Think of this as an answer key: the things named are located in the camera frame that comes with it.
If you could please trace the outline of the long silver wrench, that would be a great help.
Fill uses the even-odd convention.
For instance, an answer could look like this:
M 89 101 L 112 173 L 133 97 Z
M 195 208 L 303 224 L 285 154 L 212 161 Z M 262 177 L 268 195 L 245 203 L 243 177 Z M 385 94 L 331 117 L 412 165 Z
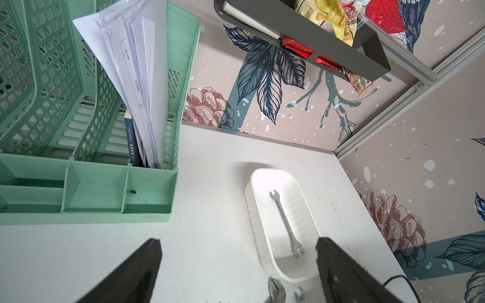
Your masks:
M 294 300 L 295 303 L 307 303 L 308 296 L 306 295 L 305 291 L 302 287 L 298 286 L 294 291 Z

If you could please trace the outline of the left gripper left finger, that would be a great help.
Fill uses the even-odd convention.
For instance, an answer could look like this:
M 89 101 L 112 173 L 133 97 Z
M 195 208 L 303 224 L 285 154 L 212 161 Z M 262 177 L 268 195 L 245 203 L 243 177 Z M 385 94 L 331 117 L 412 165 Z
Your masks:
M 161 243 L 151 238 L 78 301 L 150 302 L 161 261 Z

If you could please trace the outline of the orange handled adjustable wrench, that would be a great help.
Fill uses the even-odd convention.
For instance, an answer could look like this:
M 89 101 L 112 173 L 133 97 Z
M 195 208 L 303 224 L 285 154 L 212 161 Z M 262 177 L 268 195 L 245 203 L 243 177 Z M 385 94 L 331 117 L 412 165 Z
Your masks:
M 286 291 L 284 286 L 275 279 L 269 280 L 269 303 L 285 303 L 286 302 Z

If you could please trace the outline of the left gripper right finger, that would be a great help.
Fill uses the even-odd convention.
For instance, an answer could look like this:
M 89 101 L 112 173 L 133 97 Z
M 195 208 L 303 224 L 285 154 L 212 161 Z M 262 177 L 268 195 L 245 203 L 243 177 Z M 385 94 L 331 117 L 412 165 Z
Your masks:
M 327 302 L 399 302 L 328 237 L 318 239 L 317 267 Z

